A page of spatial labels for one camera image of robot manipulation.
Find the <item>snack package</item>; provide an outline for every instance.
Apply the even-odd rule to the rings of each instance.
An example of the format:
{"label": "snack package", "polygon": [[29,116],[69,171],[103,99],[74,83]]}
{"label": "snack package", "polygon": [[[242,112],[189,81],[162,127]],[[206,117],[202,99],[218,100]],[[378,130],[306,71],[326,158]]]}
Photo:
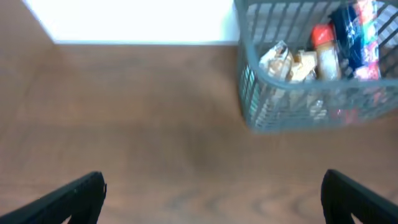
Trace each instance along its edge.
{"label": "snack package", "polygon": [[[304,82],[314,82],[317,79],[317,74],[314,70],[307,75]],[[310,112],[310,116],[314,121],[321,121],[326,119],[327,110],[324,107],[322,96],[319,91],[313,90],[307,96],[307,108]]]}
{"label": "snack package", "polygon": [[359,123],[358,110],[335,110],[331,113],[332,118],[342,119],[344,124],[356,124]]}
{"label": "snack package", "polygon": [[[376,1],[358,0],[354,4],[339,7],[331,13],[340,60],[348,61],[351,73],[348,78],[359,80],[380,79],[378,68],[379,48],[377,44]],[[372,72],[364,71],[372,67]]]}
{"label": "snack package", "polygon": [[[314,71],[317,66],[317,53],[299,51],[294,56],[294,63],[292,69],[286,77],[286,80],[291,83],[312,82],[316,79]],[[304,94],[303,90],[293,90],[290,92],[290,105],[297,104],[297,100]]]}
{"label": "snack package", "polygon": [[[259,66],[266,73],[266,75],[286,81],[287,74],[290,71],[292,63],[293,56],[290,53],[288,46],[284,41],[280,41],[261,57]],[[266,88],[272,88],[269,92],[271,97],[262,96],[262,94],[266,92]],[[274,87],[267,86],[266,83],[262,83],[261,86],[259,85],[259,87],[254,90],[251,103],[252,106],[250,108],[251,116],[256,114],[258,103],[262,97],[267,97],[267,101],[264,103],[259,117],[265,118],[284,94],[285,90],[275,89]]]}
{"label": "snack package", "polygon": [[284,41],[269,49],[269,51],[261,57],[260,68],[268,75],[279,80],[285,80],[292,66],[293,56]]}

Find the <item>blue package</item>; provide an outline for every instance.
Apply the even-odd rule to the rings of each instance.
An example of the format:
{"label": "blue package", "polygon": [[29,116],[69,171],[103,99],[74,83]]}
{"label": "blue package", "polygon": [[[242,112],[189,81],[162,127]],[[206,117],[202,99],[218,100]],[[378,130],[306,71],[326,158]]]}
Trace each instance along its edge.
{"label": "blue package", "polygon": [[339,7],[331,13],[330,19],[335,27],[340,60],[348,59],[348,66],[355,71],[364,65],[364,33],[355,8],[352,4]]}

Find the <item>gray plastic basket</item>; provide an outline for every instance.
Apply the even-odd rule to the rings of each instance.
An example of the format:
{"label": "gray plastic basket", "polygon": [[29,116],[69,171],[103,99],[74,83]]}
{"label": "gray plastic basket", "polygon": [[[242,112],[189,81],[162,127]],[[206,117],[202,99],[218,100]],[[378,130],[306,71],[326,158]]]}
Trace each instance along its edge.
{"label": "gray plastic basket", "polygon": [[[267,133],[339,127],[398,107],[398,1],[377,2],[381,80],[287,83],[259,68],[259,58],[280,40],[293,53],[307,49],[312,27],[328,22],[330,12],[347,2],[234,0],[241,33],[239,98],[250,128]],[[272,99],[276,91],[282,93],[277,101]]]}

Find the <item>red cap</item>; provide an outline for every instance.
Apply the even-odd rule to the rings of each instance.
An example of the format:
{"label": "red cap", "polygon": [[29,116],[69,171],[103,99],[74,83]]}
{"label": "red cap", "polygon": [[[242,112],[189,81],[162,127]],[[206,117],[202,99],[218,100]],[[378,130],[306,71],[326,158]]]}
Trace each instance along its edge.
{"label": "red cap", "polygon": [[333,24],[319,24],[312,29],[312,44],[314,47],[335,39]]}

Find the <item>wood grain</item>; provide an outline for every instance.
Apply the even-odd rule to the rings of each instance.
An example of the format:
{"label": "wood grain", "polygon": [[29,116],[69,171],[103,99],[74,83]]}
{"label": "wood grain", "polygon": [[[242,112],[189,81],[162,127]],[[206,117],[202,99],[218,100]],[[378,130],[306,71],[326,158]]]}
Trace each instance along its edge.
{"label": "wood grain", "polygon": [[53,46],[22,1],[0,1],[0,134]]}
{"label": "wood grain", "polygon": [[256,135],[239,113],[234,47],[58,46],[0,142],[5,213],[91,171],[100,223],[324,223],[339,169],[398,202],[397,118]]}

